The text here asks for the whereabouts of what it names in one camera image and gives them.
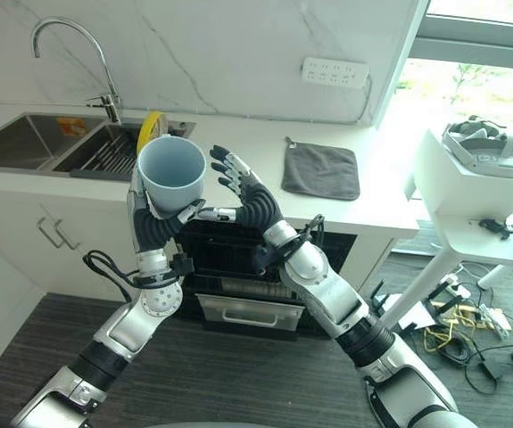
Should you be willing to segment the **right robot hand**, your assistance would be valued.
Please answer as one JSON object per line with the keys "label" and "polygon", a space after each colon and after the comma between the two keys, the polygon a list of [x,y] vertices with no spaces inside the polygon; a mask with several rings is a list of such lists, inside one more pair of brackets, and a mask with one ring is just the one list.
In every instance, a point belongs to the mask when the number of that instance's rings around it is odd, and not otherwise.
{"label": "right robot hand", "polygon": [[213,158],[211,168],[221,174],[219,184],[230,190],[240,205],[236,208],[202,208],[197,211],[198,218],[252,227],[261,233],[284,219],[273,194],[239,156],[216,144],[212,146],[210,156]]}

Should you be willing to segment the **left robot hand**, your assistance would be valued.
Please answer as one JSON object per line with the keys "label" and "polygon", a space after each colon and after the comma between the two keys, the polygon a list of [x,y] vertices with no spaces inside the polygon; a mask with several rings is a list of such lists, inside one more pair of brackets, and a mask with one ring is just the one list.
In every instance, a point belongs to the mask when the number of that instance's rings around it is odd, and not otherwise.
{"label": "left robot hand", "polygon": [[191,221],[206,200],[197,199],[166,218],[157,218],[148,201],[144,180],[134,165],[127,193],[129,228],[135,253],[163,249]]}

